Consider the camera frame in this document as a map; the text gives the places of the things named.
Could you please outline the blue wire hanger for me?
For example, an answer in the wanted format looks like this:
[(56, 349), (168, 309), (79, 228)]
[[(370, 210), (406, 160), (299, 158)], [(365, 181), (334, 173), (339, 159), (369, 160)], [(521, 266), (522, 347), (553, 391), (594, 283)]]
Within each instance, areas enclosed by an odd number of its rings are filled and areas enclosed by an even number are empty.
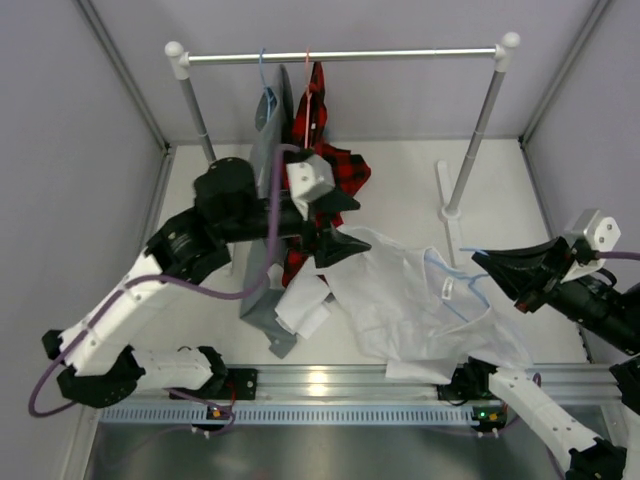
[(435, 249), (423, 256), (425, 278), (439, 309), (454, 322), (468, 324), (491, 309), (491, 303), (479, 282), (487, 274), (470, 275), (449, 266)]

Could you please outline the white shirt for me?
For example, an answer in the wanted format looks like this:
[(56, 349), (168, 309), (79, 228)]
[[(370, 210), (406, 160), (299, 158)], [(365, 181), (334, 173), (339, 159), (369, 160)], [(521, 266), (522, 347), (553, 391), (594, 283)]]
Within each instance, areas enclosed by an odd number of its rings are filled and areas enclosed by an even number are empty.
[(288, 332), (312, 335), (328, 318), (326, 303), (333, 297), (361, 353), (385, 361), (389, 379), (447, 385), (470, 358), (516, 370), (531, 366), (521, 331), (492, 305), (482, 280), (491, 309), (471, 323), (456, 323), (426, 283), (424, 252), (435, 248), (412, 249), (367, 227), (338, 230), (371, 249), (328, 268), (307, 260), (275, 307)]

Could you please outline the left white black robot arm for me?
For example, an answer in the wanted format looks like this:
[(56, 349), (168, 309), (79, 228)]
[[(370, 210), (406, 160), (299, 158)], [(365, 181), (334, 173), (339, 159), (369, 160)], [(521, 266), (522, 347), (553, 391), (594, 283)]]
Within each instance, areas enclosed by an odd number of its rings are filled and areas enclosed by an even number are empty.
[(267, 197), (258, 194), (250, 162), (237, 157), (215, 161), (195, 180), (194, 192), (193, 206), (151, 236), (94, 310), (68, 329), (43, 335), (46, 376), (56, 380), (68, 406), (103, 409), (145, 390), (195, 401), (221, 395), (229, 372), (214, 348), (154, 353), (133, 347), (132, 340), (182, 291), (203, 293), (205, 279), (231, 262), (231, 245), (262, 241), (266, 249), (254, 280), (235, 293), (239, 300), (268, 282), (282, 239), (297, 239), (320, 268), (369, 250), (332, 225), (331, 214), (359, 203), (336, 185), (330, 164), (309, 150), (276, 148)]

